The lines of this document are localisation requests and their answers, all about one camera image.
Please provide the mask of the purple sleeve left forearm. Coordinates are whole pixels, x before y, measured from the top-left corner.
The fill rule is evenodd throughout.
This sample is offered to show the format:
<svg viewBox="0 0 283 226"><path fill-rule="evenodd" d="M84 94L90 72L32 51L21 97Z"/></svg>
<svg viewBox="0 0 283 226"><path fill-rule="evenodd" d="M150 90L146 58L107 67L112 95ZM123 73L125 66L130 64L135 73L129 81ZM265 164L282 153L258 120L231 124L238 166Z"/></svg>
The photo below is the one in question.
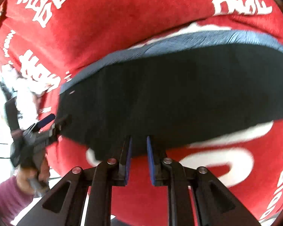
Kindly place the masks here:
<svg viewBox="0 0 283 226"><path fill-rule="evenodd" d="M14 218L34 199L34 194L23 192L16 176L11 176L0 184L0 220L5 225L11 225Z"/></svg>

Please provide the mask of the person's left hand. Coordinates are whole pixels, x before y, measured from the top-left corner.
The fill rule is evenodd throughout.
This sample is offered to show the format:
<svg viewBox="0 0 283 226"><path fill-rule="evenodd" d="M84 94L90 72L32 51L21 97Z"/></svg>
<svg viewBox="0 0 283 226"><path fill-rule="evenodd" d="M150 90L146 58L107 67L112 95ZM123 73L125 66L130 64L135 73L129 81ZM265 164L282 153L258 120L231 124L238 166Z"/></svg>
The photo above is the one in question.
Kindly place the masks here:
<svg viewBox="0 0 283 226"><path fill-rule="evenodd" d="M46 157L43 159L42 165L41 165L41 171L38 172L34 168L22 168L20 167L18 169L18 172L16 174L16 183L19 187L19 189L28 195L35 195L36 191L32 188L32 186L29 183L29 179L36 178L38 176L39 181L47 182L50 177L50 167L48 165Z"/></svg>

